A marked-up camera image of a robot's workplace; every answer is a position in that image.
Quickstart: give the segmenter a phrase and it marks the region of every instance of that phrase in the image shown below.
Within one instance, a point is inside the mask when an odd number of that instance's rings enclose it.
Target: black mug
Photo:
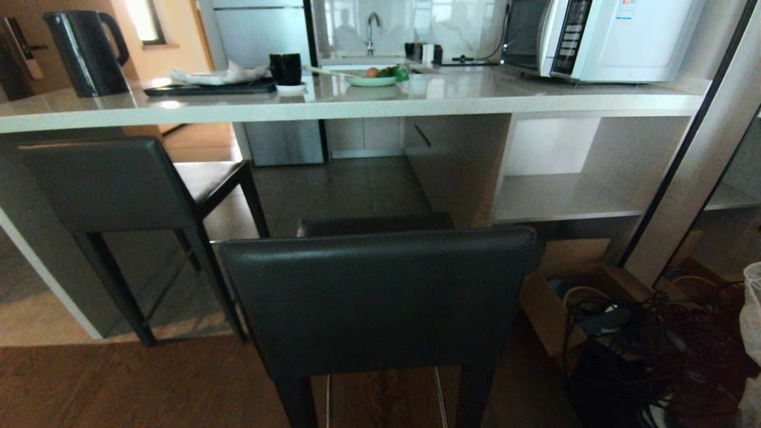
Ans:
[[[278,85],[301,85],[301,55],[297,53],[269,54],[269,71]]]

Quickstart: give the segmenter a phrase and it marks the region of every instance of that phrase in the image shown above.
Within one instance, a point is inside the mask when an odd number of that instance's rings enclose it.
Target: white plastic bag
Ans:
[[[267,68],[264,66],[255,69],[244,69],[235,62],[228,61],[228,69],[221,72],[209,73],[188,73],[184,70],[170,69],[169,77],[179,83],[188,83],[191,85],[233,85],[248,81],[259,80],[267,74]]]
[[[745,352],[761,366],[761,262],[751,264],[745,274],[745,306],[740,312],[740,332]],[[743,428],[761,427],[761,376],[748,379],[740,402]]]

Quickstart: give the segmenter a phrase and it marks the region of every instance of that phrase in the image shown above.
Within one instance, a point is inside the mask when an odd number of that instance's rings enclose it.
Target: white refrigerator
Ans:
[[[311,64],[314,37],[302,0],[202,0],[199,6],[216,69],[226,69],[228,60],[268,65],[270,53],[298,52],[302,64]],[[234,124],[238,144],[247,145],[257,166],[324,163],[322,127],[318,120]]]

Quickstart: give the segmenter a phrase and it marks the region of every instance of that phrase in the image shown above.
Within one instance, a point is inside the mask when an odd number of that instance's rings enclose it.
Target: white shelf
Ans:
[[[644,210],[583,174],[505,177],[495,223],[639,216]]]
[[[705,211],[715,211],[719,209],[736,209],[736,208],[749,208],[751,206],[761,205],[761,200],[754,198],[753,196],[738,190],[736,187],[730,184],[721,183],[716,188],[708,205],[705,206]]]

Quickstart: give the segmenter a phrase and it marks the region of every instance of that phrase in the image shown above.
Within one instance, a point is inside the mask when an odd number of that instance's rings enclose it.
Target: window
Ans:
[[[126,4],[129,16],[138,31],[138,37],[144,45],[167,43],[164,32],[161,31],[161,24],[158,22],[153,0],[126,0]]]

